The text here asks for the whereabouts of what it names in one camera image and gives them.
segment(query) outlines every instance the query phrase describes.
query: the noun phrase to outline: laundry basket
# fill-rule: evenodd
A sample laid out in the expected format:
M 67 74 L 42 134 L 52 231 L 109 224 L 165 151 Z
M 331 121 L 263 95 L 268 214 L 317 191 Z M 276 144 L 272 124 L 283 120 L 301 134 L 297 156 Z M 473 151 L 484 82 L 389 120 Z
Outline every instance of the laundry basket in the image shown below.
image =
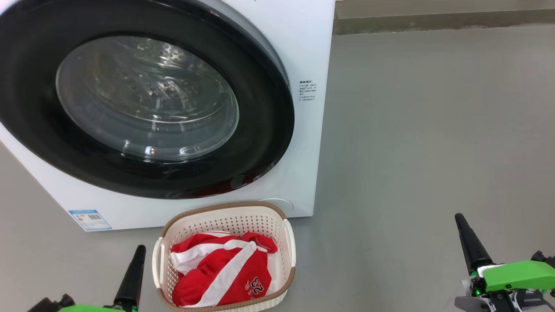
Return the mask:
M 171 294 L 178 281 L 178 272 L 170 260 L 171 247 L 186 238 L 211 230 L 242 235 L 254 232 L 271 237 L 277 253 L 269 256 L 268 271 L 272 276 L 274 293 L 262 298 L 235 304 L 205 308 L 180 308 L 173 304 Z M 152 273 L 162 302 L 176 312 L 256 312 L 272 308 L 283 300 L 295 276 L 295 237 L 285 214 L 266 202 L 232 203 L 210 206 L 182 213 L 173 218 L 162 231 L 154 246 Z

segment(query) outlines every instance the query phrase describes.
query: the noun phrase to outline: black door rim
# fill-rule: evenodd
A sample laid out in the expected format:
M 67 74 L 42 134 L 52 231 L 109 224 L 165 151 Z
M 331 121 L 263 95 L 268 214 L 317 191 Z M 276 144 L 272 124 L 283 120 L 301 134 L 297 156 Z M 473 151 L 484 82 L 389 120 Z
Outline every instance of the black door rim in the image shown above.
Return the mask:
M 291 140 L 286 79 L 252 36 L 196 1 L 21 0 L 0 15 L 0 121 L 50 165 L 87 183 L 148 198 L 197 198 L 243 187 L 268 172 Z M 218 150 L 184 163 L 145 161 L 84 133 L 65 114 L 56 71 L 77 46 L 138 36 L 194 53 L 231 85 L 235 133 Z

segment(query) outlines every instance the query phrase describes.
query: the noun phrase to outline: printed label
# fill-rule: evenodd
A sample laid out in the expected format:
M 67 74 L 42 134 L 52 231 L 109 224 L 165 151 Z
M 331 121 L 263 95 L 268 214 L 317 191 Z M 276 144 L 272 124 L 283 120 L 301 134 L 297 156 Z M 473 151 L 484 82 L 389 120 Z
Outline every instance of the printed label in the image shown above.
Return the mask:
M 262 286 L 257 276 L 251 282 L 246 281 L 245 290 L 249 292 L 250 300 L 254 300 L 255 296 L 258 296 L 264 291 L 264 286 Z
M 96 210 L 70 210 L 69 213 L 86 231 L 111 230 L 112 227 Z
M 299 100 L 315 100 L 316 84 L 312 80 L 299 81 Z

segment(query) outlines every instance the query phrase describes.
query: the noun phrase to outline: brown basket rim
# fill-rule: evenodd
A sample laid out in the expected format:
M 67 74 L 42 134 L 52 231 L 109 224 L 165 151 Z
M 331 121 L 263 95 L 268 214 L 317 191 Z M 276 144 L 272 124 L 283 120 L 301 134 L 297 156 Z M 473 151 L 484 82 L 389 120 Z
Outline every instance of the brown basket rim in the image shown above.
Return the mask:
M 219 205 L 203 207 L 203 208 L 191 210 L 189 212 L 184 212 L 184 213 L 178 214 L 177 216 L 175 216 L 173 219 L 171 219 L 166 224 L 166 226 L 162 230 L 162 237 L 165 237 L 169 228 L 175 222 L 177 222 L 179 219 L 183 219 L 183 218 L 188 217 L 190 215 L 195 215 L 195 214 L 200 214 L 200 213 L 205 213 L 205 212 L 211 212 L 211 211 L 220 210 L 220 209 L 239 208 L 239 207 L 255 207 L 255 206 L 262 206 L 262 207 L 270 208 L 270 209 L 276 211 L 283 220 L 287 219 L 287 216 L 283 213 L 283 211 L 281 211 L 281 209 L 279 209 L 276 205 L 270 204 L 270 203 L 267 203 L 267 202 L 240 202 L 240 203 L 219 204 Z M 239 302 L 239 303 L 226 304 L 226 305 L 217 305 L 217 306 L 206 306 L 206 307 L 203 307 L 203 308 L 180 308 L 178 306 L 175 306 L 170 301 L 168 301 L 168 299 L 164 295 L 164 292 L 162 291 L 162 288 L 158 288 L 158 296 L 160 297 L 160 300 L 162 301 L 162 303 L 164 303 L 164 305 L 168 309 L 170 309 L 172 311 L 175 311 L 175 312 L 216 312 L 216 311 L 224 311 L 224 310 L 230 310 L 230 309 L 244 308 L 244 307 L 249 306 L 249 305 L 255 305 L 255 304 L 262 303 L 262 302 L 265 302 L 265 301 L 268 301 L 268 300 L 272 300 L 272 299 L 275 299 L 275 298 L 281 296 L 284 292 L 286 292 L 288 290 L 289 286 L 291 286 L 291 283 L 293 282 L 293 278 L 295 277 L 295 272 L 296 272 L 296 268 L 292 267 L 291 271 L 289 273 L 289 278 L 285 282 L 285 285 L 283 285 L 283 287 L 281 287 L 275 293 L 273 293 L 271 295 L 264 296 L 262 298 L 257 298 L 257 299 L 250 300 L 250 301 L 243 301 L 243 302 Z

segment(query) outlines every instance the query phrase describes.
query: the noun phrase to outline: washing machine door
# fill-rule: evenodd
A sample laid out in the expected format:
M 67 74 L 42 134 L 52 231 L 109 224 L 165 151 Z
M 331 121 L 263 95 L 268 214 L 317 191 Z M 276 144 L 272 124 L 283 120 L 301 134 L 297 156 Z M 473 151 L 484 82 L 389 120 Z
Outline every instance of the washing machine door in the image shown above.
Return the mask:
M 294 111 L 268 49 L 197 1 L 20 0 L 0 15 L 0 120 L 75 178 L 178 199 L 270 170 Z

